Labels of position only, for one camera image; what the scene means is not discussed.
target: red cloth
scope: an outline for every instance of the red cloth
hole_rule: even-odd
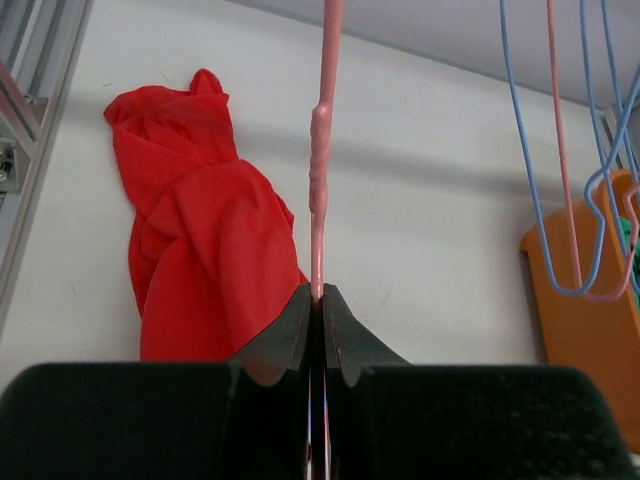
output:
[[[136,209],[129,267],[143,361],[226,359],[306,281],[293,215],[238,158],[228,100],[200,70],[188,92],[142,87],[104,112]]]

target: orange bin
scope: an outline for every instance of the orange bin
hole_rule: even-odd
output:
[[[623,194],[633,180],[629,171],[612,173],[615,201],[625,214]],[[611,203],[602,182],[593,193],[606,218],[602,261],[594,294],[612,292],[622,276],[624,256],[613,223]],[[636,215],[640,218],[634,198]],[[584,199],[573,203],[583,279],[591,270],[596,242],[596,218]],[[545,217],[549,249],[558,283],[575,288],[566,209]],[[529,259],[540,323],[551,364],[569,365],[585,372],[603,393],[629,449],[640,453],[640,312],[631,288],[617,301],[599,304],[570,297],[551,286],[537,225],[520,244]]]

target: orange container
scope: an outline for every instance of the orange container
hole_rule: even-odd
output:
[[[633,183],[631,174],[617,171],[611,179],[618,211],[624,215],[622,196]],[[624,256],[616,238],[604,182],[595,190],[593,198],[605,215],[606,231],[600,270],[590,292],[606,294],[615,289],[622,276]],[[640,218],[635,199],[634,208]],[[584,199],[573,203],[573,211],[580,266],[586,279],[591,270],[597,223]],[[544,225],[558,283],[576,288],[566,209],[548,215]],[[528,256],[531,265],[549,362],[576,367],[589,375],[607,399],[629,449],[640,453],[640,312],[631,288],[608,304],[561,295],[551,286],[537,225],[524,235],[520,250]]]

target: green object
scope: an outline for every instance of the green object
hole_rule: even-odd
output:
[[[626,218],[620,217],[622,223],[622,232],[624,233],[624,244],[629,245],[631,243],[631,222]],[[633,270],[631,275],[636,279],[638,285],[640,285],[640,242],[636,242],[636,251],[633,255]],[[640,309],[640,297],[634,292],[633,296],[636,299],[636,305]]]

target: red fabric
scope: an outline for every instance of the red fabric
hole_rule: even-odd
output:
[[[136,209],[129,266],[144,361],[225,359],[306,281],[293,215],[238,158],[228,100],[200,70],[188,92],[143,87],[104,112]]]

